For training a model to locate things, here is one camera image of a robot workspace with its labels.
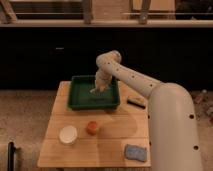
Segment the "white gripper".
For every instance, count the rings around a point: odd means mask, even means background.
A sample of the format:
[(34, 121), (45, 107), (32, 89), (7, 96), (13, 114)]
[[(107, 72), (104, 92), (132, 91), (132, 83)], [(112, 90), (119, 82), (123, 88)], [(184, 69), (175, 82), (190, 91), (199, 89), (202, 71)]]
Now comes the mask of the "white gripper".
[(99, 69), (95, 75), (95, 88), (92, 88), (89, 92), (94, 94), (97, 92), (103, 92), (108, 89), (111, 83), (112, 76), (103, 70)]

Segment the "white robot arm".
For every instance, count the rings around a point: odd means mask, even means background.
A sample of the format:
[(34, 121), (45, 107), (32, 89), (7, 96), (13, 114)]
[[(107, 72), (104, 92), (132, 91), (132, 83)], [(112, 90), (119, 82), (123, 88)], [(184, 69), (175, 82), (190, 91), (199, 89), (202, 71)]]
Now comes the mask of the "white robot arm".
[(117, 50), (96, 58), (95, 91), (114, 76), (148, 100), (151, 171), (203, 171), (197, 121), (189, 92), (121, 65)]

